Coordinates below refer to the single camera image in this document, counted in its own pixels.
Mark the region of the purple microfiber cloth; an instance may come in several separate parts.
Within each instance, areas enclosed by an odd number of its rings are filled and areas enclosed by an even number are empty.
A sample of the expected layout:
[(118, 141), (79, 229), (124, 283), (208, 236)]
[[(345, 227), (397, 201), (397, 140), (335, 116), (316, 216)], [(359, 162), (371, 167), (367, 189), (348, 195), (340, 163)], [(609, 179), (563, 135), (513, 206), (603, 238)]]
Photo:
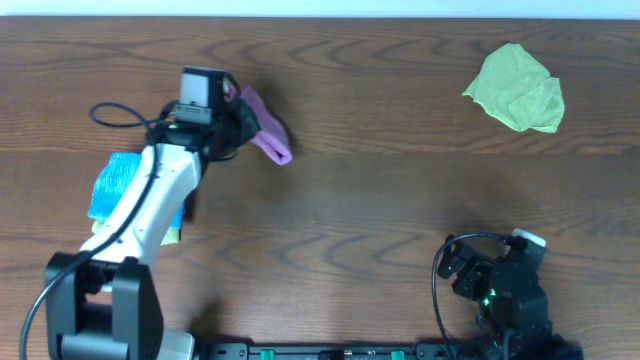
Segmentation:
[(281, 166), (290, 163), (293, 153), (284, 124), (270, 112), (262, 97), (250, 86), (242, 91), (226, 90), (225, 100), (230, 102), (236, 96), (246, 101), (260, 126), (260, 130), (250, 142), (259, 147), (274, 163)]

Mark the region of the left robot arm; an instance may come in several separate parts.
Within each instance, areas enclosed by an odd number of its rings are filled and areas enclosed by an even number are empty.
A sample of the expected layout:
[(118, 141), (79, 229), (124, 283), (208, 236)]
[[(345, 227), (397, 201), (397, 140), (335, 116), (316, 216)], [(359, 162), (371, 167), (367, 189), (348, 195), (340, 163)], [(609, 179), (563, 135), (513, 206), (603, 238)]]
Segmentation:
[(229, 160), (260, 130), (242, 96), (196, 117), (177, 105), (146, 121), (145, 147), (132, 181), (99, 232), (76, 254), (58, 252), (33, 308), (46, 307), (53, 359), (155, 359), (164, 318), (151, 269), (162, 239), (209, 163)]

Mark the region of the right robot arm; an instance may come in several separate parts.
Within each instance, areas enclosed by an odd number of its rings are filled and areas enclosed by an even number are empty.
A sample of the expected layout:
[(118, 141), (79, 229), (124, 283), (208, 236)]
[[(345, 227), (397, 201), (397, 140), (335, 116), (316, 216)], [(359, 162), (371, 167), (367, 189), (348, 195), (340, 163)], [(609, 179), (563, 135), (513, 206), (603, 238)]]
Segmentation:
[[(580, 360), (580, 346), (553, 332), (537, 270), (546, 241), (525, 230), (449, 235), (434, 256), (431, 294), (445, 359)], [(436, 279), (455, 276), (453, 292), (478, 304), (485, 334), (452, 345), (437, 301)]]

